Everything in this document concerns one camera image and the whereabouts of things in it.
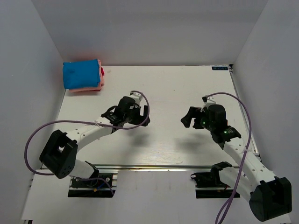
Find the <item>blue t shirt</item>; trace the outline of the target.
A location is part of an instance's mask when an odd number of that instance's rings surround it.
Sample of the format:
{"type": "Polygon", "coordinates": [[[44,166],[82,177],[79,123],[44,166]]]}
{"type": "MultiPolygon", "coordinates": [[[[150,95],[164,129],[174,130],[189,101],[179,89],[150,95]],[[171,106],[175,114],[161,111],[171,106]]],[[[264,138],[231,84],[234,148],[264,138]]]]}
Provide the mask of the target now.
{"type": "Polygon", "coordinates": [[[63,84],[65,89],[97,87],[99,83],[100,64],[97,59],[63,63],[63,84]]]}

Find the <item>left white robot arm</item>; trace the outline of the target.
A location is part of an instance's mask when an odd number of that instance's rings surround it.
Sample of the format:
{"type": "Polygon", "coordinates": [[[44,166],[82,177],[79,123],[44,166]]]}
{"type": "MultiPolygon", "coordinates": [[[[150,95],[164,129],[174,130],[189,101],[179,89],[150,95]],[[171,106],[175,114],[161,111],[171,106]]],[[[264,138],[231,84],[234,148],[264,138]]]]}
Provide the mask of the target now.
{"type": "Polygon", "coordinates": [[[94,122],[82,122],[82,126],[69,132],[54,131],[47,141],[39,160],[57,178],[66,176],[83,179],[88,186],[98,183],[98,170],[94,165],[77,159],[77,153],[88,144],[124,130],[125,124],[132,128],[147,126],[150,122],[150,107],[141,107],[146,97],[138,91],[132,91],[118,103],[101,114],[94,122]]]}

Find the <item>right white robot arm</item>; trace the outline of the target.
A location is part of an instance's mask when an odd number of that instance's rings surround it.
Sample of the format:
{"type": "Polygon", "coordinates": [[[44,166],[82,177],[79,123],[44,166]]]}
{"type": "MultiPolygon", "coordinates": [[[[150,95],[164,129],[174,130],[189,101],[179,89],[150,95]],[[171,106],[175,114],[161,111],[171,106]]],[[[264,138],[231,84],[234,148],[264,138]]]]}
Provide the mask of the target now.
{"type": "Polygon", "coordinates": [[[191,106],[181,119],[184,127],[206,129],[213,141],[241,168],[236,192],[248,203],[253,215],[261,222],[292,211],[292,185],[279,178],[251,152],[245,149],[241,134],[228,125],[222,105],[191,106]]]}

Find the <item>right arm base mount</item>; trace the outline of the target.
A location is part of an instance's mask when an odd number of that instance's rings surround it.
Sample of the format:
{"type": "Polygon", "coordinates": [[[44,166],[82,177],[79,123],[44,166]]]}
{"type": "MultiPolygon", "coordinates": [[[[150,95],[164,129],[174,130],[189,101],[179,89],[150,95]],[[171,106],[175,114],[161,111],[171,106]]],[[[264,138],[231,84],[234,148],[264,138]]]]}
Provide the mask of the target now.
{"type": "Polygon", "coordinates": [[[216,183],[209,172],[197,172],[190,175],[195,182],[195,193],[197,199],[228,199],[233,189],[224,184],[216,183]]]}

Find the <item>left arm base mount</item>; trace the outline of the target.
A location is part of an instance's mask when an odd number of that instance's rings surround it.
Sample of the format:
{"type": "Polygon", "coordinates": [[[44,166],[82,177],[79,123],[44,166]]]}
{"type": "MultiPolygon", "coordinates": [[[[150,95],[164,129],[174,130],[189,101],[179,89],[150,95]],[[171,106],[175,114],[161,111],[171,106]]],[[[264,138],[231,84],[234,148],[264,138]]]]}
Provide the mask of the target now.
{"type": "Polygon", "coordinates": [[[101,180],[82,181],[71,178],[69,198],[112,198],[117,186],[117,172],[99,173],[101,180]]]}

